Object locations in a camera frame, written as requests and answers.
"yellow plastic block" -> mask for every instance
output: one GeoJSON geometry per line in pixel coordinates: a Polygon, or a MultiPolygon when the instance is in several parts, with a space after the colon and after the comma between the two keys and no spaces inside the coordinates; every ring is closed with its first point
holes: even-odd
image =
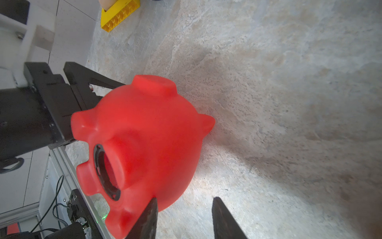
{"type": "Polygon", "coordinates": [[[140,5],[140,0],[118,0],[109,10],[101,9],[101,28],[110,32],[140,5]]]}

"cable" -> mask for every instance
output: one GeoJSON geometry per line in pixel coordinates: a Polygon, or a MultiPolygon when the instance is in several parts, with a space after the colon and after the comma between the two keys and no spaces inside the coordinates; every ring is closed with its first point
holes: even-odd
{"type": "Polygon", "coordinates": [[[54,205],[53,210],[54,210],[57,206],[63,206],[64,208],[70,208],[70,206],[65,206],[65,205],[63,205],[62,203],[58,203],[58,204],[54,205]]]}
{"type": "Polygon", "coordinates": [[[55,228],[47,228],[47,229],[43,229],[43,230],[36,231],[35,233],[40,233],[40,232],[43,232],[43,231],[56,232],[56,231],[58,231],[58,229],[55,229],[55,228]]]}
{"type": "Polygon", "coordinates": [[[53,214],[54,218],[56,218],[58,220],[58,223],[62,222],[66,227],[68,226],[68,224],[62,220],[62,219],[59,219],[58,217],[56,217],[54,214],[53,214]]]}
{"type": "Polygon", "coordinates": [[[54,218],[56,218],[58,220],[58,224],[60,224],[60,222],[62,222],[65,226],[68,226],[68,224],[64,220],[58,218],[58,214],[57,214],[57,216],[54,215],[54,209],[57,210],[57,206],[63,206],[65,208],[70,208],[70,207],[63,205],[62,203],[58,203],[58,204],[54,205],[53,210],[52,210],[54,218]]]}
{"type": "Polygon", "coordinates": [[[57,220],[58,220],[58,227],[61,229],[60,219],[58,218],[58,208],[57,207],[56,207],[56,213],[57,213],[57,217],[55,217],[55,218],[57,218],[57,220]]]}
{"type": "MultiPolygon", "coordinates": [[[[60,178],[59,178],[58,181],[57,181],[57,185],[58,185],[58,183],[60,182],[60,179],[62,179],[62,181],[61,181],[60,187],[58,188],[58,192],[60,191],[61,186],[62,186],[62,183],[64,182],[64,175],[61,175],[61,176],[60,176],[60,178]]],[[[42,218],[40,219],[40,221],[34,226],[34,228],[31,230],[31,232],[33,232],[33,231],[38,227],[38,225],[42,222],[42,220],[43,220],[43,219],[45,218],[45,216],[48,214],[49,210],[52,208],[52,206],[53,206],[55,200],[57,199],[58,192],[56,193],[56,196],[54,197],[54,199],[53,199],[52,203],[50,204],[48,210],[47,210],[47,211],[45,212],[45,214],[42,216],[42,218]]]]}

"red object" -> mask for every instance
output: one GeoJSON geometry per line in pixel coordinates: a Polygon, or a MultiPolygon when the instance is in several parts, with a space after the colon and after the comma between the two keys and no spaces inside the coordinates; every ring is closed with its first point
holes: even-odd
{"type": "Polygon", "coordinates": [[[105,223],[116,239],[127,236],[153,197],[161,211],[183,194],[214,124],[174,82],[151,75],[137,75],[95,108],[73,114],[73,136],[90,152],[77,167],[78,181],[86,195],[101,193],[108,202],[105,223]]]}
{"type": "Polygon", "coordinates": [[[15,223],[15,224],[12,224],[12,225],[8,226],[6,234],[10,235],[10,234],[13,234],[13,233],[18,233],[18,232],[20,232],[19,225],[18,225],[18,223],[15,223]]]}

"bolt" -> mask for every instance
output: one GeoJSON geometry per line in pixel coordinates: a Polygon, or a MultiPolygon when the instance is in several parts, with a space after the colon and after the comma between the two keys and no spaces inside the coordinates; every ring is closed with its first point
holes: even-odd
{"type": "Polygon", "coordinates": [[[20,39],[20,40],[23,40],[24,39],[24,34],[23,33],[21,33],[21,32],[16,32],[16,37],[18,38],[18,39],[20,39]]]}

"stone floor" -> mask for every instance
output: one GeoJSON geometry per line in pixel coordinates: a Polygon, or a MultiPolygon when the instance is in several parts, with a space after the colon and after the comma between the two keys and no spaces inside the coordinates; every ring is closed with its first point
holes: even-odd
{"type": "MultiPolygon", "coordinates": [[[[126,84],[169,78],[216,119],[157,238],[213,238],[215,196],[248,238],[382,238],[381,10],[379,0],[141,0],[110,33],[96,27],[87,67],[126,84]]],[[[87,160],[83,142],[67,152],[87,160]]]]}

